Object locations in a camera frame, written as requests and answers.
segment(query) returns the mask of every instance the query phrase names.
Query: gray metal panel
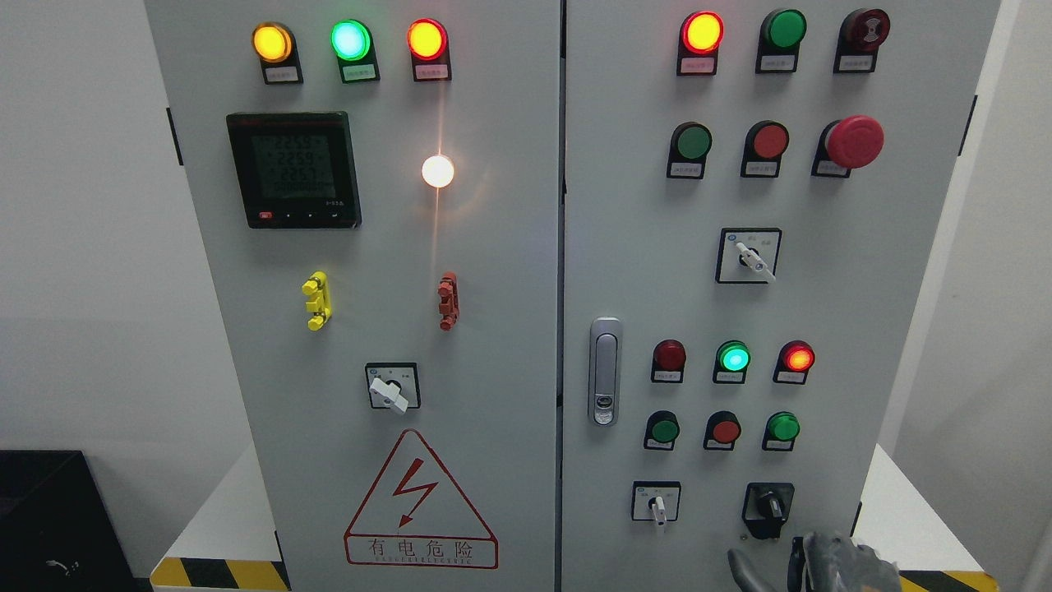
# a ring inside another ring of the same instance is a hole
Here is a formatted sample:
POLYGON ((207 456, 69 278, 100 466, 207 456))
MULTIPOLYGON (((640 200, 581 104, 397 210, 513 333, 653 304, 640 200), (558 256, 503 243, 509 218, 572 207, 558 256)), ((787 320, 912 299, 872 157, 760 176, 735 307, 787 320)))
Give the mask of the gray metal panel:
POLYGON ((146 4, 295 589, 550 589, 559 2, 146 4), (449 32, 451 82, 412 82, 405 33, 421 17, 449 32), (328 36, 345 18, 370 27, 379 82, 340 82, 328 36), (263 84, 250 37, 267 20, 296 35, 304 84, 263 84), (350 117, 362 227, 249 229, 224 116, 332 109, 350 117), (437 198, 420 166, 440 149, 457 178, 437 198), (300 293, 316 268, 329 274, 335 308, 317 334, 300 293), (437 311, 446 269, 461 298, 450 333, 437 311), (419 363, 422 409, 370 409, 370 362, 419 363), (406 428, 495 533, 499 569, 348 565, 344 531, 406 428))
POLYGON ((808 19, 792 75, 753 74, 756 39, 775 1, 704 4, 569 0, 563 465, 563 587, 567 592, 735 590, 726 549, 747 550, 781 587, 789 537, 847 532, 960 142, 995 1, 888 0, 891 35, 871 75, 833 75, 847 2, 801 0, 808 19), (714 78, 677 78, 676 36, 689 14, 723 16, 714 78), (887 132, 884 152, 850 179, 810 176, 831 121, 862 113, 887 132), (763 119, 791 135, 778 179, 739 176, 749 127, 763 119), (705 179, 665 178, 669 137, 682 122, 713 134, 705 179), (720 230, 784 230, 777 282, 713 281, 720 230), (592 424, 588 327, 624 324, 618 424, 592 424), (663 340, 688 352, 683 385, 649 382, 663 340), (743 386, 713 385, 716 348, 745 342, 743 386), (787 342, 817 363, 806 386, 771 381, 787 342), (641 446, 647 417, 676 413, 673 452, 641 446), (702 450, 710 414, 743 424, 733 452, 702 450), (761 451, 782 410, 803 425, 791 453, 761 451), (630 520, 633 481, 683 484, 679 520, 659 538, 630 520), (749 482, 791 482, 781 543, 740 539, 749 482))

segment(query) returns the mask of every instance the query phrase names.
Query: red emergency stop button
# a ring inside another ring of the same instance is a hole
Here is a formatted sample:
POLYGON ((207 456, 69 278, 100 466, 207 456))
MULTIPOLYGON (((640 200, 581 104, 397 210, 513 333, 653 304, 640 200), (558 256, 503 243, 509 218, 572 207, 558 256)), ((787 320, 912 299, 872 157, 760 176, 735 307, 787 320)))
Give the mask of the red emergency stop button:
POLYGON ((845 168, 859 168, 876 160, 884 148, 884 127, 872 117, 852 115, 826 134, 829 158, 845 168))

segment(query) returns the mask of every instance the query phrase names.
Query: red push button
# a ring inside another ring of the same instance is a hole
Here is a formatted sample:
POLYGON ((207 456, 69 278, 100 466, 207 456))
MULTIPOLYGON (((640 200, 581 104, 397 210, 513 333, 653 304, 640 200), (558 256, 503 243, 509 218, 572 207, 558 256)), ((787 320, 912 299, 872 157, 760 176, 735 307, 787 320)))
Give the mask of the red push button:
POLYGON ((879 8, 855 11, 844 20, 841 33, 852 48, 875 52, 891 33, 891 18, 879 8))
POLYGON ((829 158, 845 168, 859 168, 876 160, 884 148, 884 127, 872 117, 842 119, 826 136, 829 158))
POLYGON ((789 147, 789 131, 777 123, 768 123, 756 131, 752 149, 761 158, 777 158, 789 147))
POLYGON ((731 444, 742 435, 742 427, 736 422, 721 422, 712 429, 712 440, 720 444, 731 444))

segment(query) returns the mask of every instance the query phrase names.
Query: glowing light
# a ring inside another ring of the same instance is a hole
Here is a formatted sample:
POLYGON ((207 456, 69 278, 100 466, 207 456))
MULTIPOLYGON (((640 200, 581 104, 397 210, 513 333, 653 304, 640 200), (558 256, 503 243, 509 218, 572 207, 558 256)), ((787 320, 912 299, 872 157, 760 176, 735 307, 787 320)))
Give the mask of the glowing light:
POLYGON ((440 189, 453 180, 453 161, 445 155, 436 154, 424 161, 420 172, 424 176, 424 182, 440 189))
POLYGON ((794 346, 783 356, 786 368, 793 372, 806 372, 814 365, 814 352, 805 346, 794 346))
POLYGON ((332 49, 341 59, 358 61, 369 53, 372 36, 365 25, 356 20, 345 20, 332 26, 332 49))
POLYGON ((694 13, 683 23, 683 44, 695 54, 709 54, 723 41, 723 20, 715 13, 694 13))
POLYGON ((720 366, 728 372, 742 372, 749 366, 749 349, 741 342, 729 342, 720 348, 720 366))
POLYGON ((292 55, 292 34, 280 23, 262 22, 252 32, 252 47, 265 62, 283 62, 292 55))
POLYGON ((409 50, 422 60, 433 60, 446 50, 446 29, 433 19, 420 19, 409 25, 406 34, 409 50))

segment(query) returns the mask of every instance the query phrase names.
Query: green indicator light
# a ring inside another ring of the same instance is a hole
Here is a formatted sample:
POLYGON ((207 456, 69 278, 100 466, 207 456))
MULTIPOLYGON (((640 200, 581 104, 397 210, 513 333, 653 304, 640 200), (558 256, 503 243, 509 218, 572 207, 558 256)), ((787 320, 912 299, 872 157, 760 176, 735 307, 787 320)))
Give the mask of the green indicator light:
POLYGON ((358 61, 369 53, 372 36, 365 25, 356 20, 345 20, 332 27, 332 49, 341 59, 358 61))
POLYGON ((720 348, 720 366, 728 372, 742 372, 749 366, 749 349, 741 342, 730 342, 720 348))
POLYGON ((774 440, 787 443, 800 435, 800 421, 791 413, 777 413, 767 422, 767 431, 774 440))
POLYGON ((807 19, 800 11, 775 11, 764 21, 764 37, 771 45, 783 49, 803 41, 806 33, 807 19))
POLYGON ((709 152, 712 147, 712 135, 705 127, 694 125, 684 129, 675 140, 675 149, 684 158, 697 160, 709 152))
POLYGON ((680 427, 674 422, 667 420, 654 424, 653 428, 650 429, 650 437, 662 444, 668 444, 679 435, 680 427))

